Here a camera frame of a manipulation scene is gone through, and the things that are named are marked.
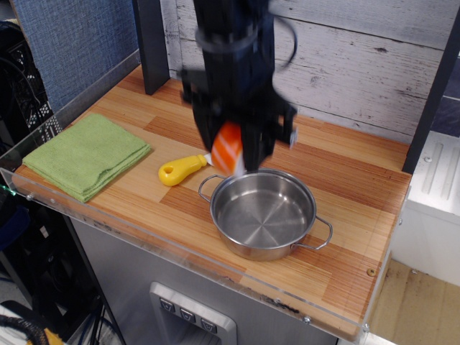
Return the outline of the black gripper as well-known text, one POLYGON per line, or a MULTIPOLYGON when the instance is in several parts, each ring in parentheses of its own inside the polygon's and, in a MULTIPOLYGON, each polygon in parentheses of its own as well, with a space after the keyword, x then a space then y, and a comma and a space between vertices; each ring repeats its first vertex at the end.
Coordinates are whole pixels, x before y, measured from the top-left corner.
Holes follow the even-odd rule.
POLYGON ((297 139, 296 111, 273 86, 275 51, 271 42, 256 42, 230 52, 203 53, 203 69, 182 69, 183 100, 193 116, 205 148, 227 121, 241 128, 244 166, 257 171, 272 155, 275 143, 297 139))

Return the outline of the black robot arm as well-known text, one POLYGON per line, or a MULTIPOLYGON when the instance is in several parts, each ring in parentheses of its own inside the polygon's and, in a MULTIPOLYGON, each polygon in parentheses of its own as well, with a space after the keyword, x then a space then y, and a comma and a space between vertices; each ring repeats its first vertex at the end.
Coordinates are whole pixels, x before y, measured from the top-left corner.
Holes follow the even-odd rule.
POLYGON ((184 69, 183 100, 210 149, 228 121, 241 128, 244 166, 255 171, 276 142, 297 139, 297 111, 273 86, 275 15, 268 1, 195 1, 205 68, 184 69))

